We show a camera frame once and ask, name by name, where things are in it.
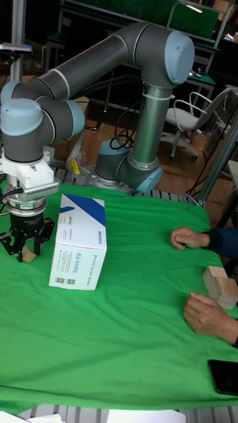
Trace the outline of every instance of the black phone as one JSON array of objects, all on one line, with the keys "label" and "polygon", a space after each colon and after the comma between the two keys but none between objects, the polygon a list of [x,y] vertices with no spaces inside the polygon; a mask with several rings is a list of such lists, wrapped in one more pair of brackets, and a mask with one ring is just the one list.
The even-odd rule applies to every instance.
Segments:
[{"label": "black phone", "polygon": [[209,360],[214,385],[219,394],[238,395],[238,362]]}]

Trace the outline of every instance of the gray robotic arm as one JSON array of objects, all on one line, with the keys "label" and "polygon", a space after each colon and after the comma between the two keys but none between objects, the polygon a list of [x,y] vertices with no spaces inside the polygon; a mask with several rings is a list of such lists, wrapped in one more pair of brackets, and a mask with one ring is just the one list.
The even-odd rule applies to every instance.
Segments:
[{"label": "gray robotic arm", "polygon": [[11,216],[43,213],[44,196],[59,188],[43,146],[81,131],[82,109],[69,98],[122,63],[140,69],[144,84],[135,145],[128,153],[129,149],[112,150],[106,141],[95,171],[103,180],[150,191],[162,173],[157,148],[172,91],[186,80],[193,61],[189,37],[142,22],[120,29],[28,84],[6,84],[1,93],[0,173],[7,174],[5,201]]}]

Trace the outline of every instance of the person's hand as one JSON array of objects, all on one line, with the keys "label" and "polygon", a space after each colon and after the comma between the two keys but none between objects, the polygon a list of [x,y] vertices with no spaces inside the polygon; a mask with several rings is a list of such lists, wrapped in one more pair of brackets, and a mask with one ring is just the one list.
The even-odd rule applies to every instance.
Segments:
[{"label": "person's hand", "polygon": [[184,307],[184,318],[198,334],[218,336],[230,344],[238,337],[238,321],[230,317],[212,298],[190,292]]},{"label": "person's hand", "polygon": [[181,226],[171,231],[169,242],[178,251],[182,251],[184,247],[196,249],[198,247],[208,247],[210,236],[206,233],[195,232],[189,227]]}]

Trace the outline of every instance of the wooden block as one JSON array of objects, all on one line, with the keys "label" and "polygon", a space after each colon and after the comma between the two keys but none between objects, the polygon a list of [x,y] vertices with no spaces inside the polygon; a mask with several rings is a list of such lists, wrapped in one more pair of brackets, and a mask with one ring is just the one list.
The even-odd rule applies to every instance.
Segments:
[{"label": "wooden block", "polygon": [[238,287],[234,279],[213,278],[208,285],[208,293],[223,309],[232,309],[238,302]]},{"label": "wooden block", "polygon": [[208,266],[202,275],[206,288],[213,278],[227,278],[223,267]]},{"label": "wooden block", "polygon": [[32,248],[30,248],[26,245],[23,246],[23,248],[22,248],[22,260],[24,262],[30,263],[30,262],[32,262],[32,260],[34,260],[35,257],[36,257],[36,254],[34,253]]}]

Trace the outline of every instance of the white chair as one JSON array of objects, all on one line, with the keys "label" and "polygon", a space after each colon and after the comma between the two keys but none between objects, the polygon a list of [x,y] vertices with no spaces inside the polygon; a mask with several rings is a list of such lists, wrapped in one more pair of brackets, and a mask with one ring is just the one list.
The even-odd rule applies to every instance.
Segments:
[{"label": "white chair", "polygon": [[[212,112],[218,107],[218,105],[222,102],[228,92],[229,88],[226,88],[226,90],[222,91],[222,93],[220,93],[213,101],[209,100],[208,98],[204,97],[199,93],[192,92],[189,94],[189,102],[183,100],[176,100],[173,104],[173,107],[168,109],[165,121],[172,125],[175,125],[178,128],[175,135],[170,134],[169,132],[163,132],[161,137],[161,141],[168,141],[173,144],[173,149],[170,156],[171,161],[175,160],[175,151],[177,145],[181,145],[182,147],[186,147],[188,150],[190,150],[193,153],[193,156],[191,157],[193,161],[198,158],[198,152],[190,145],[190,142],[192,141],[196,130],[201,128],[208,121]],[[204,100],[208,101],[209,105],[204,110],[200,109],[197,106],[194,106],[192,104],[193,94],[198,95],[199,97],[202,97]],[[186,112],[181,108],[177,108],[176,105],[178,104],[178,102],[187,104],[190,107],[190,112]],[[199,118],[194,116],[194,109],[200,111]],[[190,139],[180,136],[181,132],[185,131],[192,132],[192,136]]]}]

